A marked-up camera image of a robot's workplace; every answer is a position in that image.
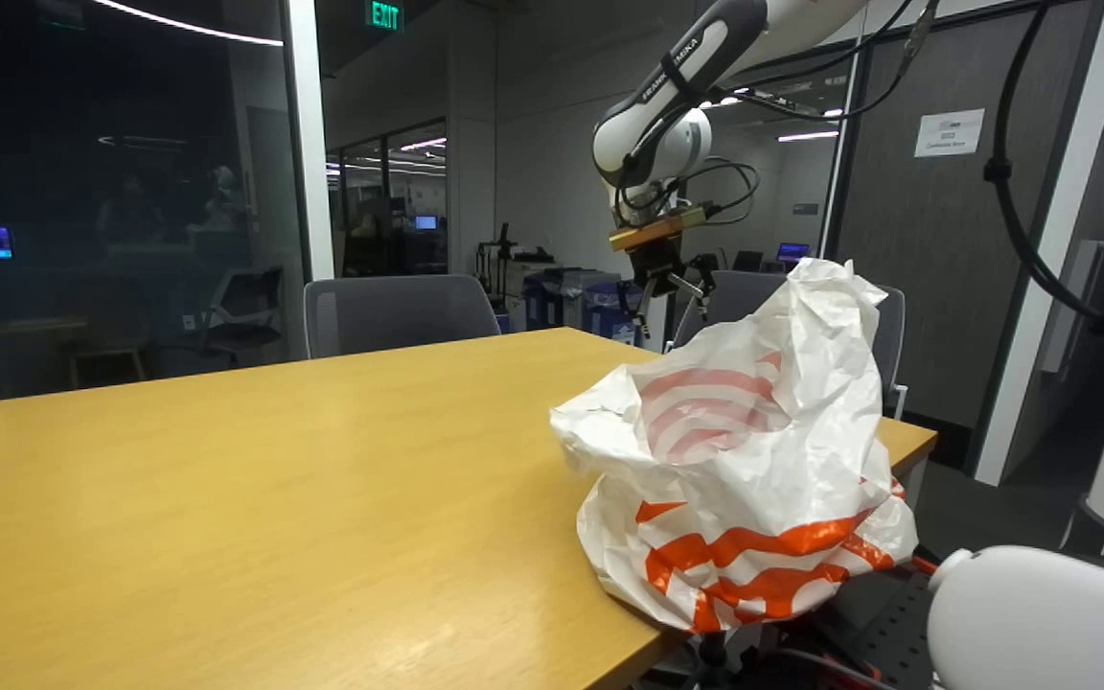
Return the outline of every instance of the exit sign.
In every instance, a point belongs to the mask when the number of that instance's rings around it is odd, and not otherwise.
[[[370,0],[370,28],[380,32],[399,32],[402,28],[402,9],[393,0]]]

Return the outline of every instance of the white sign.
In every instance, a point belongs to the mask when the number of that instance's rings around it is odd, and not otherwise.
[[[987,109],[924,115],[922,143],[913,145],[913,157],[969,157],[969,155],[979,155],[982,115],[987,115]]]

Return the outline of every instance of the gray wall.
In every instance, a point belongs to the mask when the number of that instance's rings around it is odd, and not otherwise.
[[[1061,155],[1098,9],[1053,9],[1025,72],[1007,145],[1015,203],[1032,228]],[[897,95],[858,122],[841,211],[841,247],[855,251],[858,271],[909,292],[900,368],[913,387],[909,415],[961,432],[982,431],[1020,295],[1020,263],[982,164],[992,145],[996,93],[1025,28],[1027,16],[1015,12],[937,32]],[[891,86],[897,51],[891,41],[874,53],[867,95]],[[913,157],[924,115],[969,109],[987,109],[979,155]]]

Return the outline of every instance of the ceiling light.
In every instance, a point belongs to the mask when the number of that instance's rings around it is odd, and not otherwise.
[[[836,131],[799,131],[799,134],[781,134],[779,143],[828,143],[836,137]]]
[[[274,51],[283,46],[280,40],[214,32],[214,28],[205,28],[205,22],[181,22],[174,16],[142,12],[142,9],[118,4],[118,0],[95,0],[95,4],[112,9],[112,12],[123,12],[123,16],[133,16],[133,21],[146,21],[146,22],[177,28],[177,32],[187,32],[187,36],[209,36],[209,40],[245,41],[245,46],[274,46]]]
[[[446,137],[406,143],[402,151],[406,151],[406,155],[412,155],[412,151],[446,151]]]
[[[374,170],[374,164],[345,164],[345,170],[349,170],[349,174],[374,174],[374,177],[380,177],[380,170]],[[393,174],[425,174],[425,177],[446,177],[440,164],[412,164],[412,162],[393,164]]]

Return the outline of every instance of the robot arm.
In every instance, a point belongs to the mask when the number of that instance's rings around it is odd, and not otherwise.
[[[715,9],[662,53],[639,87],[614,104],[596,131],[596,170],[611,185],[619,251],[666,258],[690,219],[684,185],[710,155],[705,100],[749,64],[816,46],[867,0],[715,0]]]

